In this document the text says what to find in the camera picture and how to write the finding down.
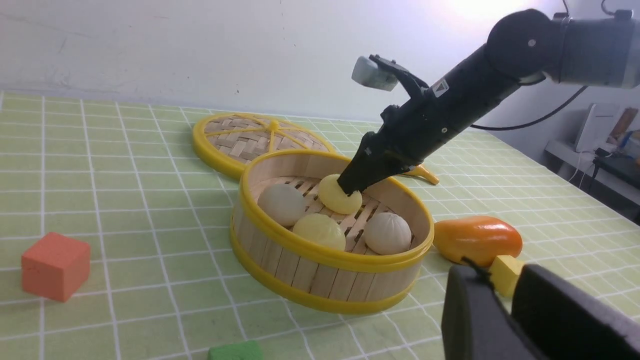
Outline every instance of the green tablecloth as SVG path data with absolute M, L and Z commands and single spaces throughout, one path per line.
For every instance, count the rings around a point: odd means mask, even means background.
M 402 303 L 372 316 L 281 299 L 228 242 L 237 184 L 191 149 L 215 111 L 2 93 L 0 354 L 6 359 L 205 359 L 257 339 L 268 359 L 442 359 L 450 264 L 432 249 Z M 352 156 L 377 124 L 289 120 Z M 441 183 L 402 178 L 434 219 L 489 214 L 521 232 L 539 263 L 640 319 L 640 229 L 492 135 L 467 131 L 427 159 Z M 20 255 L 56 231 L 92 246 L 67 303 L 20 287 Z

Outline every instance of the bamboo steamer lid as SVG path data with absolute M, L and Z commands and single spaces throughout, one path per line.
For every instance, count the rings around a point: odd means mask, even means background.
M 202 119 L 193 128 L 193 148 L 215 170 L 240 179 L 251 160 L 288 149 L 335 152 L 331 144 L 304 127 L 267 115 L 226 113 Z

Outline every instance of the steamer basket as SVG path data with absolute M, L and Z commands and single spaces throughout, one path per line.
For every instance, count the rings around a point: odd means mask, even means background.
M 258 156 L 287 149 L 335 152 L 321 136 L 284 119 L 267 115 L 224 113 L 202 119 L 193 128 L 193 148 L 210 167 L 240 179 Z
M 422 202 L 399 181 L 383 180 L 363 193 L 359 211 L 333 213 L 317 198 L 316 184 L 341 173 L 349 159 L 309 150 L 286 150 L 253 160 L 240 180 L 239 199 L 231 219 L 231 243 L 244 268 L 275 293 L 320 311 L 364 314 L 400 302 L 420 272 L 433 242 L 433 219 Z M 288 183 L 306 200 L 306 213 L 323 213 L 346 233 L 346 251 L 316 245 L 278 225 L 257 205 L 269 185 Z M 362 229 L 375 213 L 391 211 L 412 231 L 402 254 L 381 256 L 369 250 Z

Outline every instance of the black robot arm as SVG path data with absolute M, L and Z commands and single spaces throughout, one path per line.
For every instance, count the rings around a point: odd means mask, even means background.
M 410 99 L 381 113 L 383 125 L 364 134 L 338 179 L 351 194 L 421 164 L 521 86 L 556 83 L 613 88 L 640 84 L 640 22 L 631 11 L 610 19 L 549 19 L 537 10 L 512 13 L 487 42 L 433 86 L 394 61 L 361 58 L 352 78 L 383 90 L 398 81 Z

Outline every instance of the white wall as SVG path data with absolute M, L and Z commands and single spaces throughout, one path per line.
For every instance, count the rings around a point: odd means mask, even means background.
M 575 17 L 599 0 L 568 0 Z M 637 0 L 608 0 L 609 8 Z M 0 88 L 99 99 L 207 106 L 342 119 L 379 119 L 407 98 L 350 78 L 378 53 L 431 84 L 479 47 L 502 16 L 561 0 L 4 0 Z M 479 124 L 527 122 L 576 86 L 523 88 Z M 553 119 L 497 133 L 543 161 L 548 140 L 575 132 L 571 110 L 593 101 L 640 106 L 638 90 L 589 89 Z

